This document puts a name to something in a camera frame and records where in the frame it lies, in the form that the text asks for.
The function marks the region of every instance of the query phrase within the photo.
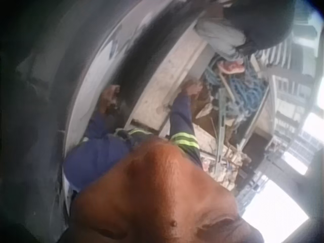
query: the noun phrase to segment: worker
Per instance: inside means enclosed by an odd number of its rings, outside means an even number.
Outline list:
[[[230,8],[194,1],[206,9],[195,31],[225,59],[217,65],[226,74],[244,72],[244,56],[279,44],[293,26],[295,0],[237,0]]]
[[[141,129],[109,134],[104,118],[118,86],[105,90],[86,139],[64,173],[79,193],[59,242],[263,242],[233,195],[203,171],[191,122],[189,82],[170,113],[170,139]]]

